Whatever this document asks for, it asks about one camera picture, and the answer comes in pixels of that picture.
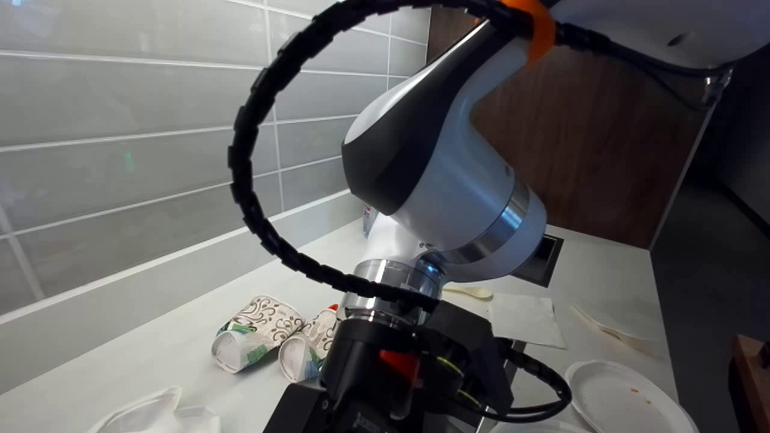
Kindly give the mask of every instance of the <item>brown wall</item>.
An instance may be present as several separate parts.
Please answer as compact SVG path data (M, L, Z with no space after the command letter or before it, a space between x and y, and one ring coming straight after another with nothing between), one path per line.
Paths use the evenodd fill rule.
M435 60L477 20L433 11ZM676 82L697 96L696 82ZM702 123L617 60L552 49L479 104L480 135L543 197L550 224L649 245Z

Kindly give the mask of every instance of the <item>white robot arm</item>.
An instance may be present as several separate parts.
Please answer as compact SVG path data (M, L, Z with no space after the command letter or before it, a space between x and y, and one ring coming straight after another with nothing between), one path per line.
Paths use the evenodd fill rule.
M341 156L354 196L382 216L354 274L296 252L253 192L258 126L335 33L402 6L468 7L489 23L441 60L372 101ZM638 67L709 77L770 41L770 0L543 0L556 41ZM536 192L474 130L468 110L527 66L534 17L497 0L347 0L312 20L260 76L235 121L229 154L246 227L291 270L347 291L318 386L288 386L268 433L422 432L429 415L531 424L567 406L566 380L495 340L490 326L441 304L445 281L510 274L539 245L546 210ZM556 402L510 406L502 364L550 386Z

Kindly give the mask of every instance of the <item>white countertop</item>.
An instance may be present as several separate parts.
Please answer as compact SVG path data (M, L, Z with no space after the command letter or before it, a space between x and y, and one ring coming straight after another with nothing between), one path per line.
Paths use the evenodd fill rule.
M556 370L566 373L575 361L608 358L640 370L676 399L649 252L562 228L548 228L548 233L566 238L550 290L513 278L472 286L490 290L499 298L504 298L502 293L552 298L566 350L528 347L527 353ZM302 252L338 270L354 270L364 252L361 222L306 245ZM268 364L248 376L229 376L208 357L214 333L260 293L288 304L306 321L312 321L326 304L338 301L332 290L308 281L277 263L265 264L0 394L0 432L83 433L112 410L171 386L184 388L182 404L218 412L223 433L262 432L285 388L279 365ZM608 340L578 321L569 307L613 315L622 311L617 319L627 314L635 322L643 319L643 338L651 341L651 353L640 353ZM528 388L521 380L521 386L515 386L515 394L527 402L539 394L539 388Z

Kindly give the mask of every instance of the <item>gray tile wall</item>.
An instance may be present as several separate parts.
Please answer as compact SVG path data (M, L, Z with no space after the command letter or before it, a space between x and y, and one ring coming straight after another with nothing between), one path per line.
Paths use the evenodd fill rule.
M277 228L293 245L302 245L359 216L361 202L347 192L306 212L282 216ZM0 394L181 304L205 297L214 286L222 286L266 260L271 260L271 256L266 256L250 233L235 233L208 248L110 281L99 291L87 291L45 311L5 322L0 327ZM1 264L0 251L0 285L9 281Z
M241 228L234 113L330 3L0 3L0 315ZM429 23L368 20L279 96L255 156L268 214L347 189L338 139L422 66Z

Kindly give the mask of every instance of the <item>black cord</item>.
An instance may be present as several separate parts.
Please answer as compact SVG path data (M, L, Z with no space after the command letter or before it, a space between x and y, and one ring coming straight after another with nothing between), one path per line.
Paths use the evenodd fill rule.
M468 410L472 415L479 415L484 418L492 418L492 421L502 421L502 424L539 424L539 421L552 418L566 406L569 406L569 402L572 402L569 386L556 370L550 370L546 364L527 357L524 352L513 350L510 340L497 340L497 341L499 341L499 352L504 353L504 358L513 365L516 365L516 369L527 370L528 376L539 379L542 384L546 384L556 393L558 402L548 402L548 404L539 404L539 406L497 406L490 402L479 402L479 404L463 404L463 410Z
M273 96L288 88L288 82L300 73L300 66L314 59L338 31L347 31L361 24L368 14L397 11L397 3L336 3L330 11L312 17L312 23L293 36L288 47L277 53L277 60L260 73L258 82L250 89L246 106L235 119L235 138L229 149L229 167L234 171L231 192L242 210L246 227L260 237L262 248L277 256L285 267L302 272L308 280L330 285L338 291L350 291L359 297L380 297L386 301L407 301L420 309L433 309L435 301L372 285L359 280L354 274L341 274L326 264L314 263L312 258L297 252L291 244L285 244L273 227L266 222L258 196L253 192L253 167L250 154L255 149L260 123L266 119L273 106Z

